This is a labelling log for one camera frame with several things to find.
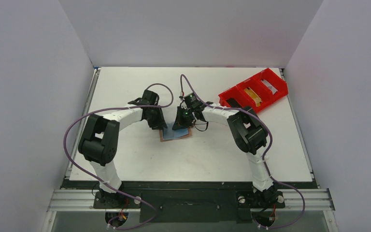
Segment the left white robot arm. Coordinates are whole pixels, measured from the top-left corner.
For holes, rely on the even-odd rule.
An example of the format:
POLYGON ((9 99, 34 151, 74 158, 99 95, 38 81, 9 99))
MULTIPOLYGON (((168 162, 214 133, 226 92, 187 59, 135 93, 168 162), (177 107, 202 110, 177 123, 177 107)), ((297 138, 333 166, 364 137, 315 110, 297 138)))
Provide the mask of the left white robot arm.
POLYGON ((162 109, 158 107, 159 95, 145 90, 142 97, 128 102, 121 110, 100 116, 88 117, 78 145, 78 152, 90 162, 100 180, 100 189, 107 192, 106 202, 119 208, 125 195, 119 191, 122 180, 119 178, 114 157, 117 153, 119 132, 133 123, 146 120, 153 130, 167 128, 162 109))

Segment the white patterned card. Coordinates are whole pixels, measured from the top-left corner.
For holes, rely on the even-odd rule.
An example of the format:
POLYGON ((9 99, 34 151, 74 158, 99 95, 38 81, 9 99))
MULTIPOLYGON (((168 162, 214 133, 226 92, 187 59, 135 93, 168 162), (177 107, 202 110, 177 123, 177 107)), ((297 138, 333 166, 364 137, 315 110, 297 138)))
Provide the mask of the white patterned card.
POLYGON ((278 91, 269 81, 262 79, 261 82, 272 92, 273 95, 278 91))

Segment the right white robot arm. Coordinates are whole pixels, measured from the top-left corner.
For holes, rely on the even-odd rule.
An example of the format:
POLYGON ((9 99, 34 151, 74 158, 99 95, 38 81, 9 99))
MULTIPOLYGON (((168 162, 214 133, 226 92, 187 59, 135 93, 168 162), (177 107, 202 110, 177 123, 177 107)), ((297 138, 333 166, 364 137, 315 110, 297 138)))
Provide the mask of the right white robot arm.
POLYGON ((180 96, 179 105, 172 130, 182 130, 192 127, 197 121, 203 123, 218 123, 228 126, 236 146, 247 155, 249 161, 252 184, 256 191, 253 200, 259 206, 266 206, 272 201, 272 193, 268 190, 273 181, 265 167, 264 161, 257 154, 257 150, 267 144, 268 131, 259 122, 256 113, 251 107, 230 108, 213 102, 202 102, 195 94, 180 96))

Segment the brown leather card holder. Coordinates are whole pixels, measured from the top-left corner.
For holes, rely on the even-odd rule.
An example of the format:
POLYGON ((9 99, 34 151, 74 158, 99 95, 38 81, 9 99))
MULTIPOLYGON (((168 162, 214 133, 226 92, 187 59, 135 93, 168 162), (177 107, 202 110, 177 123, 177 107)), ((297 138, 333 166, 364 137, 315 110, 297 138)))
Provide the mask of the brown leather card holder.
POLYGON ((168 123, 167 128, 159 130, 159 136, 161 142, 174 141, 179 139, 185 139, 192 136, 190 128, 173 130, 173 123, 168 123))

